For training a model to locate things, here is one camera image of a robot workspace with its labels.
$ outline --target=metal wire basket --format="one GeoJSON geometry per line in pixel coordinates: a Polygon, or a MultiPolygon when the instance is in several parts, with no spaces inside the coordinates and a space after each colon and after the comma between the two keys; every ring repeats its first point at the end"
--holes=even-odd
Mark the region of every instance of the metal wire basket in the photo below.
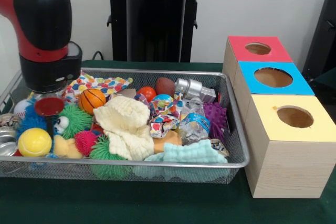
{"type": "MultiPolygon", "coordinates": [[[[138,161],[102,161],[94,159],[28,158],[0,156],[0,177],[53,179],[109,179],[126,181],[191,182],[229,184],[238,170],[249,162],[247,143],[236,100],[228,77],[215,72],[152,71],[129,69],[83,68],[94,77],[133,78],[129,88],[155,86],[159,77],[200,81],[215,87],[221,94],[221,105],[227,108],[229,129],[224,132],[225,147],[230,153],[227,164],[165,163],[138,161]],[[124,176],[97,177],[96,168],[127,170],[124,176]]],[[[30,91],[19,72],[0,97],[2,111],[12,112],[14,105],[27,98],[30,91]]]]}

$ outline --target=green tablecloth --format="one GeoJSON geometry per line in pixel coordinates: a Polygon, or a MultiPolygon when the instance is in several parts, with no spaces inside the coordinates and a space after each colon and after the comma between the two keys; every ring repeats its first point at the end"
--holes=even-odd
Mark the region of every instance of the green tablecloth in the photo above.
{"type": "MultiPolygon", "coordinates": [[[[87,61],[84,67],[221,71],[213,63],[87,61]]],[[[336,172],[320,199],[252,199],[229,185],[0,178],[0,223],[336,223],[336,172]]]]}

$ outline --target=brown ball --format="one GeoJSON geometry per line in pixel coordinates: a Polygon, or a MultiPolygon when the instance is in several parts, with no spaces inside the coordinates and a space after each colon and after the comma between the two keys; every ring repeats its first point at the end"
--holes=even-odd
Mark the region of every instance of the brown ball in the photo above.
{"type": "Polygon", "coordinates": [[[157,94],[168,94],[171,97],[174,97],[175,84],[172,80],[166,77],[161,77],[156,81],[155,90],[157,94]]]}

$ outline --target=black cable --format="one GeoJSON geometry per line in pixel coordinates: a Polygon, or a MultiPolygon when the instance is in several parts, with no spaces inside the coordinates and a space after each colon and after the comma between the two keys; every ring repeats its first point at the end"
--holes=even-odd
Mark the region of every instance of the black cable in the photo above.
{"type": "Polygon", "coordinates": [[[101,60],[105,60],[103,54],[101,53],[101,51],[97,51],[97,52],[95,52],[95,53],[93,54],[92,59],[95,60],[97,55],[100,55],[101,60]]]}

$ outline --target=blue bottle label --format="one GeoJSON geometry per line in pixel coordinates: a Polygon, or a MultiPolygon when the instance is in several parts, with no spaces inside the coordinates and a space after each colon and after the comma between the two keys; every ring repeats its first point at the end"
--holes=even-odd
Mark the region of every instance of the blue bottle label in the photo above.
{"type": "Polygon", "coordinates": [[[210,121],[202,115],[190,113],[182,120],[181,125],[188,124],[190,122],[197,122],[202,126],[205,131],[209,134],[210,132],[210,121]]]}

